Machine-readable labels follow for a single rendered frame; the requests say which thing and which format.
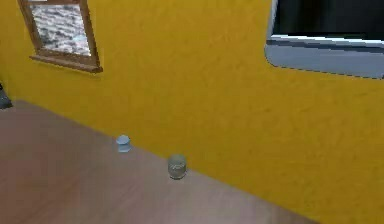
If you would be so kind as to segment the clear glass jar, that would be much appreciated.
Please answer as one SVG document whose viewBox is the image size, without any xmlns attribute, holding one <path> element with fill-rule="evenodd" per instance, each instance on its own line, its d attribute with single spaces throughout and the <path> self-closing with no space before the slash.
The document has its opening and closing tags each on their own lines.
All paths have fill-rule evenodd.
<svg viewBox="0 0 384 224">
<path fill-rule="evenodd" d="M 186 157 L 181 154 L 173 154 L 168 158 L 168 174 L 172 179 L 182 179 L 187 172 Z"/>
</svg>

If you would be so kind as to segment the pale blue small cup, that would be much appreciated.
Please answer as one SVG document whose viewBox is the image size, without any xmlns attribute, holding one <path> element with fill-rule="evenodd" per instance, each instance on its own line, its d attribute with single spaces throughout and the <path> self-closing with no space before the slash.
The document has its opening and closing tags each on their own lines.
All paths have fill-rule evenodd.
<svg viewBox="0 0 384 224">
<path fill-rule="evenodd" d="M 120 135 L 116 138 L 116 144 L 118 145 L 118 151 L 120 153 L 126 153 L 131 150 L 131 141 L 127 135 Z"/>
</svg>

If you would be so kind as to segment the brown wooden table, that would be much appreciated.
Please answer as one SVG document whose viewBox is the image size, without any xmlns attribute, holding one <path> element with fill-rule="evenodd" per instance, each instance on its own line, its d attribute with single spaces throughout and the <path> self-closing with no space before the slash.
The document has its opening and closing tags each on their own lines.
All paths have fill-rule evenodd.
<svg viewBox="0 0 384 224">
<path fill-rule="evenodd" d="M 24 101 L 0 110 L 0 224 L 318 224 Z"/>
</svg>

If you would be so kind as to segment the grey framed window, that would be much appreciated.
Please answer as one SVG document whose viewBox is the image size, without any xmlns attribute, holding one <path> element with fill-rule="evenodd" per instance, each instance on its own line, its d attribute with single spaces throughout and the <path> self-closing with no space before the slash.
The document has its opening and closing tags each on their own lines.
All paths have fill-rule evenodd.
<svg viewBox="0 0 384 224">
<path fill-rule="evenodd" d="M 273 66 L 384 79 L 384 0 L 272 0 Z"/>
</svg>

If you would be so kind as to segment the dark grey object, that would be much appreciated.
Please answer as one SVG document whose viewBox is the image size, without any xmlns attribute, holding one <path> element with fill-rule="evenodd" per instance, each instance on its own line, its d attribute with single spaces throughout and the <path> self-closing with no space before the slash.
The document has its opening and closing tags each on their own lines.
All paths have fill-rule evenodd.
<svg viewBox="0 0 384 224">
<path fill-rule="evenodd" d="M 0 109 L 7 109 L 13 106 L 10 98 L 7 96 L 2 84 L 0 83 Z"/>
</svg>

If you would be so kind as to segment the wooden framed wall picture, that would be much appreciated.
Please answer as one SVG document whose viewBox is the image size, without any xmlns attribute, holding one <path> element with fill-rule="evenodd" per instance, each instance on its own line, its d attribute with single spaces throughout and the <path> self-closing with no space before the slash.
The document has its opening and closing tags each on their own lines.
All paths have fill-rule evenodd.
<svg viewBox="0 0 384 224">
<path fill-rule="evenodd" d="M 100 73 L 87 0 L 17 0 L 33 44 L 32 60 Z"/>
</svg>

